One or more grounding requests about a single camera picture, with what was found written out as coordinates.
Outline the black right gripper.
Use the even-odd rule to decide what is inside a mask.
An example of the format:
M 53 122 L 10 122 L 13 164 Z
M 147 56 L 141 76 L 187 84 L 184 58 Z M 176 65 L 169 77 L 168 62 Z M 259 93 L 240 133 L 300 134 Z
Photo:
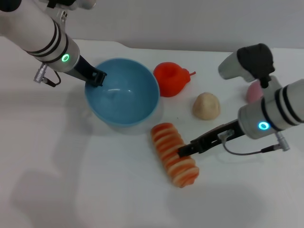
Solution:
M 226 136 L 226 141 L 231 141 L 245 135 L 245 133 L 241 129 L 238 120 L 222 124 L 195 140 L 192 140 L 190 144 L 180 147 L 178 149 L 179 157 L 182 158 L 191 156 L 195 153 L 203 153 L 219 144 L 222 144 L 222 140 L 219 137 L 220 135 Z

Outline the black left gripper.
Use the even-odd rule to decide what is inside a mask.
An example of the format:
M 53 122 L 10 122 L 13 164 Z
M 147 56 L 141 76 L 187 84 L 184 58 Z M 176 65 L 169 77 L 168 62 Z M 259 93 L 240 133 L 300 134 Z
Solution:
M 90 86 L 98 87 L 103 86 L 107 73 L 94 68 L 80 55 L 77 64 L 72 69 L 72 76 L 85 81 Z

